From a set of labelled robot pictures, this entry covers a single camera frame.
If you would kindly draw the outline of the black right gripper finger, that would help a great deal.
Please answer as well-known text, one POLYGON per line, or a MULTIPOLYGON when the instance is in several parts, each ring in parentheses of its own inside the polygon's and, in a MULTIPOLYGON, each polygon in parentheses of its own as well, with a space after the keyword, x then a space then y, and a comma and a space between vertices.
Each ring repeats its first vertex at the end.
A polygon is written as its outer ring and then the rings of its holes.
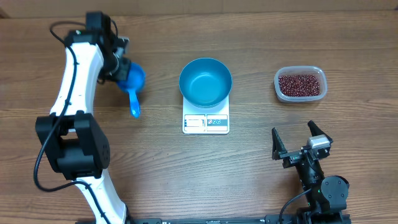
POLYGON ((287 150, 277 132, 276 128, 272 128, 272 158, 273 160, 281 159, 281 155, 286 154, 287 150))
POLYGON ((319 135, 325 135, 325 133, 315 124, 314 121, 310 120, 307 123, 310 132, 312 134, 312 136, 319 136, 319 135))

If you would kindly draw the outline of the blue plastic measuring scoop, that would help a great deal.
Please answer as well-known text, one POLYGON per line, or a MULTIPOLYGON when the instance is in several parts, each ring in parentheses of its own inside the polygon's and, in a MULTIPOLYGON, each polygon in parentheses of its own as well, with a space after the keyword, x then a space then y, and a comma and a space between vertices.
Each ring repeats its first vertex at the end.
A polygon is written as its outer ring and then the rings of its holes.
POLYGON ((146 73, 142 67, 132 62, 127 80, 116 82, 119 89, 129 95, 130 112, 135 118, 139 118, 141 114, 141 107, 137 95, 144 88, 145 78, 146 73))

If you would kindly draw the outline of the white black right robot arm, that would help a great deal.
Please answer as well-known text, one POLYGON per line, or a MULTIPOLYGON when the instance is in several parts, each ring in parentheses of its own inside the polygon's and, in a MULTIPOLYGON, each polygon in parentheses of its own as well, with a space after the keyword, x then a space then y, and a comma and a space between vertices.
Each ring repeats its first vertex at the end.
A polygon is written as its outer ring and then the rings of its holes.
POLYGON ((349 224, 351 218, 343 214, 347 208, 349 182, 342 176, 326 177, 320 160, 330 155, 333 139, 324 133, 312 120, 307 123, 311 137, 300 150, 289 152, 276 128, 272 129, 272 158, 281 160, 283 168, 295 167, 303 192, 290 199, 277 215, 266 215, 266 223, 316 223, 349 224), (299 208, 295 214, 284 214, 286 208, 300 197, 306 197, 308 206, 299 208))

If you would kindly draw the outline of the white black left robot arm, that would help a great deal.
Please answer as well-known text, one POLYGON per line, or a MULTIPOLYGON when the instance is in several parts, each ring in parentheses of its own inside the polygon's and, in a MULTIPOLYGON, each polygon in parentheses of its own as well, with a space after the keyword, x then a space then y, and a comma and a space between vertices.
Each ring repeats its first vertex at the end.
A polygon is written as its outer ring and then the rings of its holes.
POLYGON ((60 42, 66 64, 62 85, 48 116, 39 116, 41 142, 33 179, 44 192, 77 186, 95 215, 95 223, 130 223, 126 204, 109 175, 110 146, 93 116, 96 86, 126 81, 131 61, 124 57, 127 37, 101 11, 87 12, 83 30, 71 30, 60 42))

